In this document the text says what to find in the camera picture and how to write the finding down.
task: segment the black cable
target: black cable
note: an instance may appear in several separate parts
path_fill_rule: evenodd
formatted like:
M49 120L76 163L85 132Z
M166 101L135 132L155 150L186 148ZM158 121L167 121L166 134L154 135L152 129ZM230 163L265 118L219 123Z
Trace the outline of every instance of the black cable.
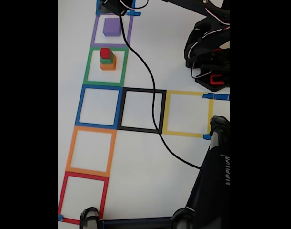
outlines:
M185 163L185 164L187 164L187 165L189 165L189 166L192 166L192 167L197 168L197 169L201 169L201 167L196 166L196 165L193 165L193 164L191 164L190 162L187 162L187 161L183 160L182 158L178 157L176 154L174 154L174 153L170 150L170 148L167 146L167 144L165 143L165 141L164 141L162 135L159 133L159 130L158 130L158 127L157 127L157 124L156 124L156 121L155 121L155 115L154 115L155 94L156 94L156 85L155 85L154 76L153 76L153 74L151 73L151 70L150 70L150 68L148 67L148 65L146 64L146 62L142 59L142 57L140 57L140 55L137 54L137 52L134 51L134 50L132 49L132 47L130 47L130 45L128 44L128 42L127 42L127 40L126 40L126 37L125 37L125 33L124 33L124 26L123 26L123 21L122 21L122 16L121 16L121 12L120 12L120 11L119 11L119 18L120 18L121 29L122 29L122 34L123 34L123 39L124 39L125 44L127 45L127 47L128 47L128 48L129 48L129 49L130 49L134 54L136 54L136 56L139 57L139 59L143 62L144 66L147 68L147 70L149 71L149 73L150 73L150 75L151 75L151 80L152 80L152 82L153 82L153 102L152 102L152 107L151 107L151 116L152 116L152 118L153 118L153 122L154 122L155 128L156 128L156 130L157 130L157 133L159 134L159 136L160 136L160 138L161 138L163 144L164 144L165 147L167 148L167 150L168 150L168 151L169 151L169 152L170 152L174 157L176 157L178 160L182 161L183 163Z
M143 9L144 7L147 6L147 4L149 3L149 0L147 0L146 4L144 6L140 6L140 7L132 7L132 6L128 6L126 5L122 0L119 0L121 2L121 4L123 6L125 6L126 8L130 9L130 10L140 10L140 9Z

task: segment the purple block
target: purple block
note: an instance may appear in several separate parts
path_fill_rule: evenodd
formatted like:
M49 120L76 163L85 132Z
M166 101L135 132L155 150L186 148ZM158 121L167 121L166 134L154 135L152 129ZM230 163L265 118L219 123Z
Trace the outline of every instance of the purple block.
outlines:
M106 37L120 37L121 24L119 18L106 18L103 33Z

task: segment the green block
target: green block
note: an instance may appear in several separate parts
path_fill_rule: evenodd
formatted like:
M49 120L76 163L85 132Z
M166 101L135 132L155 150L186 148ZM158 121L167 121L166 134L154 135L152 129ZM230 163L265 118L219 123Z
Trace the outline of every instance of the green block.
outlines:
M111 53L110 59L103 59L102 57L100 57L100 62L101 62L102 64L105 64L105 63L112 63L112 62L113 62L113 53Z

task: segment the red square outline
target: red square outline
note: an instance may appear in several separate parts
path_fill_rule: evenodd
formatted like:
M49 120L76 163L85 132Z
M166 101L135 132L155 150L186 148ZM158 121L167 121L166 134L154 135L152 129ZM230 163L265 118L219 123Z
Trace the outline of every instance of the red square outline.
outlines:
M100 219L102 219L103 218L103 214L104 214L104 207L105 207L106 193L107 193L107 187L108 187L109 178L108 177L100 177L100 176L97 176L97 175L82 174L82 173L65 172L64 182L63 182L63 186L61 188L61 193L60 193L60 202L59 202L58 214L61 214L61 208L63 206L63 201L64 201L64 197L65 197L65 191L66 191L66 186L67 186L67 181L68 181L68 177L69 176L70 177L80 177L80 178L104 181L104 188L103 188L101 206L100 206L100 211L99 211L99 217L100 217ZM69 218L64 218L63 222L77 224L77 225L80 224L79 220L69 219Z

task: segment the orange square outline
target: orange square outline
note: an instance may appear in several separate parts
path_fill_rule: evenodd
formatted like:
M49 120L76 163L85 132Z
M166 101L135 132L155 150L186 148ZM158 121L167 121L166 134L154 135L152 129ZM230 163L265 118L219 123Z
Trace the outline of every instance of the orange square outline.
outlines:
M107 167L106 167L105 172L71 167L71 161L72 161L73 151L74 151L74 147L75 147L75 140L76 140L77 133L79 130L101 132L101 133L111 133L110 149L109 149ZM67 164L66 164L66 171L74 172L74 173L89 174L89 175L97 175L97 176L102 176L102 177L109 177L111 163L112 163L112 157L113 157L113 151L114 151L114 146L115 146L115 140L116 140L116 134L117 134L117 130L113 130L113 129L101 129L101 128L77 126L77 125L74 126L71 144L70 144L70 149L69 149L69 155L68 155Z

